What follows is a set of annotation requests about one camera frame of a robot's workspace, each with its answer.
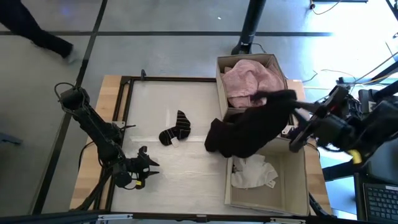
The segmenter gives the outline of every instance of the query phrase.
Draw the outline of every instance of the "concrete floor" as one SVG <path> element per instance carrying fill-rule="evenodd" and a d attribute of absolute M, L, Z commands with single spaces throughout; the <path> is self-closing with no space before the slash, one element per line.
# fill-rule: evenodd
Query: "concrete floor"
<path fill-rule="evenodd" d="M 100 32 L 91 37 L 92 46 L 90 35 L 102 0 L 22 2 L 43 29 L 67 35 L 62 37 L 75 44 L 82 59 L 85 55 L 88 66 L 83 69 L 82 86 L 94 106 L 105 75 L 138 75 L 143 68 L 149 76 L 214 77 L 216 58 L 229 55 L 238 36 L 159 36 L 137 31 L 239 32 L 249 1 L 109 0 L 99 21 Z M 322 12 L 333 4 L 317 4 L 316 10 Z M 268 0 L 258 28 L 267 33 L 255 38 L 267 52 L 276 54 L 288 78 L 306 80 L 313 70 L 324 68 L 358 77 L 391 56 L 384 41 L 396 32 L 397 21 L 384 1 L 340 3 L 321 16 L 307 10 L 308 5 L 308 0 Z M 73 83 L 81 60 L 66 65 L 55 54 L 5 31 L 0 26 L 0 131 L 24 140 L 17 147 L 0 144 L 0 216 L 11 216 L 32 209 L 63 116 L 53 86 Z M 275 37 L 275 32 L 288 33 Z M 319 37 L 319 32 L 333 36 Z M 261 52 L 258 46 L 252 51 Z M 324 72 L 305 85 L 331 88 L 339 76 Z M 327 93 L 306 89 L 308 101 Z M 68 210 L 86 137 L 72 121 L 43 212 Z M 329 196 L 337 197 L 333 192 Z M 345 205 L 332 207 L 343 210 Z"/>

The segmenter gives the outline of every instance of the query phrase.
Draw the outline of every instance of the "wooden table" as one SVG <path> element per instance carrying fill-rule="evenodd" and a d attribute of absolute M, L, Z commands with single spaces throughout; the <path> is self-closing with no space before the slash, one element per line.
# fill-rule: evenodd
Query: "wooden table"
<path fill-rule="evenodd" d="M 112 121 L 113 113 L 116 105 L 116 98 L 122 76 L 107 75 L 104 77 L 101 91 L 96 105 L 96 112 L 105 120 Z M 301 101 L 305 100 L 305 94 L 302 82 L 300 80 L 288 80 L 288 86 L 296 90 L 297 98 Z M 118 121 L 121 121 L 123 106 L 125 105 L 126 97 L 122 98 L 122 108 L 119 110 Z M 311 194 L 315 200 L 322 206 L 322 208 L 331 213 L 328 194 L 326 192 L 325 180 L 323 178 L 322 168 L 316 150 L 310 149 L 305 151 L 306 170 L 307 170 L 307 183 Z M 100 177 L 101 167 L 98 164 L 98 155 L 96 146 L 92 144 L 87 147 L 81 162 L 79 174 L 76 180 L 75 191 L 70 203 L 70 208 L 76 208 L 84 199 L 90 194 L 95 185 L 98 183 Z M 105 208 L 105 201 L 108 193 L 108 184 L 103 191 L 101 203 L 99 208 Z"/>

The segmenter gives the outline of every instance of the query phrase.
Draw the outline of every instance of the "black and white sock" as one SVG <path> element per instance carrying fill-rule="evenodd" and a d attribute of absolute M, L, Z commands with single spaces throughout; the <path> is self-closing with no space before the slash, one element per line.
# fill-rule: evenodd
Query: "black and white sock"
<path fill-rule="evenodd" d="M 177 112 L 177 122 L 175 126 L 169 128 L 165 131 L 162 131 L 159 134 L 160 142 L 165 145 L 171 145 L 171 139 L 177 137 L 178 140 L 185 139 L 191 133 L 191 122 L 185 116 L 185 113 L 182 111 Z"/>

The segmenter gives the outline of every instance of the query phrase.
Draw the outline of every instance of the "person's leg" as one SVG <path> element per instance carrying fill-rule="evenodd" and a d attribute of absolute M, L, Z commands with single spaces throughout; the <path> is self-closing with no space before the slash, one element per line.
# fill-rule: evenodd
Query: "person's leg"
<path fill-rule="evenodd" d="M 42 30 L 21 0 L 0 0 L 0 22 L 11 32 L 23 36 L 39 47 L 68 57 L 73 45 Z"/>

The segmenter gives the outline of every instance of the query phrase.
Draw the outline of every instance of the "cardboard box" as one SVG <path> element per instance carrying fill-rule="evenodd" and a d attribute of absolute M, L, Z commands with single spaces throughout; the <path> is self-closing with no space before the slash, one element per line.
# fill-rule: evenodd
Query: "cardboard box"
<path fill-rule="evenodd" d="M 278 177 L 274 188 L 266 185 L 251 189 L 238 189 L 231 185 L 233 158 L 228 159 L 225 188 L 226 205 L 280 212 L 284 215 L 308 215 L 310 212 L 305 153 L 289 151 L 289 140 L 275 138 L 258 150 L 266 162 L 274 166 Z"/>
<path fill-rule="evenodd" d="M 221 73 L 224 73 L 225 67 L 233 68 L 235 64 L 242 59 L 255 60 L 257 62 L 260 62 L 266 68 L 270 68 L 273 72 L 275 72 L 283 79 L 285 84 L 285 89 L 287 89 L 286 77 L 283 74 L 282 69 L 280 69 L 278 61 L 275 55 L 273 54 L 250 54 L 250 55 L 232 55 L 226 57 L 218 57 L 216 81 L 217 81 L 218 98 L 220 101 L 221 116 L 223 120 L 225 120 L 228 116 L 232 114 L 243 113 L 245 110 L 245 108 L 233 108 L 228 103 L 225 87 L 220 76 Z"/>

